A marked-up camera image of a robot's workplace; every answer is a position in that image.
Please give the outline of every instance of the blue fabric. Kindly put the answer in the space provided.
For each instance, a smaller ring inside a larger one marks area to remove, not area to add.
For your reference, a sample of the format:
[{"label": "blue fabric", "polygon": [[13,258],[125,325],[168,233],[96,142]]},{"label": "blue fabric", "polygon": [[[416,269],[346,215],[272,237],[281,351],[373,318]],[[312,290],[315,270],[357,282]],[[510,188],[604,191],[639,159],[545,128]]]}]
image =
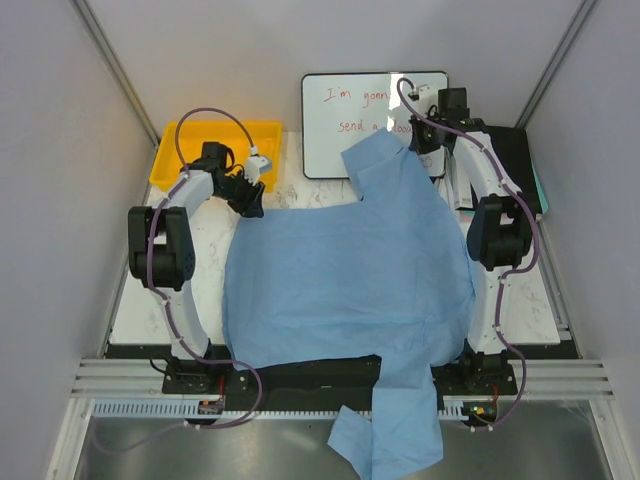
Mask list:
[{"label": "blue fabric", "polygon": [[429,366],[462,351],[471,266],[415,153],[381,130],[342,156],[360,202],[238,223],[224,334],[234,358],[258,368],[379,355],[372,420],[343,408],[330,445],[363,479],[401,478],[442,458]]}]

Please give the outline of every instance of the white wall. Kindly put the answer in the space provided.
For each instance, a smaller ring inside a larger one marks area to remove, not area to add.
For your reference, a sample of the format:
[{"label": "white wall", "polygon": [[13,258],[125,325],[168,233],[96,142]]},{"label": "white wall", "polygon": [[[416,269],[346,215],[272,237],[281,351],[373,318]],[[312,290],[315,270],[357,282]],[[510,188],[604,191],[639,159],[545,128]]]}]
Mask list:
[{"label": "white wall", "polygon": [[580,345],[640,452],[640,2],[603,1],[529,128]]},{"label": "white wall", "polygon": [[44,477],[151,145],[66,0],[0,15],[0,465]]},{"label": "white wall", "polygon": [[90,0],[161,133],[195,106],[300,130],[300,79],[442,69],[513,125],[580,0]]}]

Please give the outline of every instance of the whiteboard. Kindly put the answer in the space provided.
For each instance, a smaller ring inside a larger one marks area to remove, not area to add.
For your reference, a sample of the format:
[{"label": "whiteboard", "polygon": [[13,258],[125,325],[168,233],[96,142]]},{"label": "whiteboard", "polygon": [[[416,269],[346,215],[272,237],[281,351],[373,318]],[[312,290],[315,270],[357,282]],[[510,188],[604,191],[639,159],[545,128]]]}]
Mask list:
[{"label": "whiteboard", "polygon": [[[396,91],[406,76],[422,93],[418,111],[438,103],[438,90],[449,86],[444,72],[309,74],[302,78],[303,171],[310,179],[347,178],[341,152],[386,128],[405,145],[411,141],[411,114]],[[403,91],[409,93],[408,85]],[[425,165],[438,162],[423,159]]]}]

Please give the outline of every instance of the table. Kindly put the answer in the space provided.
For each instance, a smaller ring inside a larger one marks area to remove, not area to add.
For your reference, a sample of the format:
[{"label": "table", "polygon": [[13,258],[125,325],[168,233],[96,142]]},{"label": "table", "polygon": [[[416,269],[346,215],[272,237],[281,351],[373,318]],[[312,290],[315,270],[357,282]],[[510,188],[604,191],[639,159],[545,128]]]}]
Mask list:
[{"label": "table", "polygon": [[[151,204],[162,192],[153,187]],[[357,201],[349,180],[309,180],[302,173],[300,133],[283,136],[276,191],[265,194],[265,208],[321,208]],[[471,217],[457,214],[463,231]],[[223,344],[222,287],[227,251],[238,215],[226,202],[212,198],[191,218],[196,251],[196,271],[192,287],[204,330],[214,344]],[[507,340],[516,344],[557,344],[558,328],[540,269],[513,277],[513,291],[504,312]],[[162,311],[139,280],[127,274],[111,336],[111,344],[169,344],[170,338]]]}]

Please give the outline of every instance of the yellow bin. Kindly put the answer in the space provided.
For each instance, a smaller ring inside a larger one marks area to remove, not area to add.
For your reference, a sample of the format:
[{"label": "yellow bin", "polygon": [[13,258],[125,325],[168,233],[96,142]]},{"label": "yellow bin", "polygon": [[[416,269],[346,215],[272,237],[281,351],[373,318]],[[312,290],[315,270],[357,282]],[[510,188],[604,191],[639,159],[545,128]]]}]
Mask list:
[{"label": "yellow bin", "polygon": [[[167,191],[178,179],[182,167],[174,137],[176,125],[167,125],[158,148],[149,182]],[[270,172],[260,176],[265,184],[265,190],[272,192],[278,180],[278,157],[280,156],[280,142],[282,141],[282,124],[279,122],[242,122],[247,128],[253,142],[261,155],[268,157],[273,166]],[[236,157],[237,163],[244,163],[249,156],[249,141],[244,132],[234,122],[198,121],[185,122],[180,129],[180,148],[187,163],[200,158],[204,142],[219,142],[225,144]]]}]

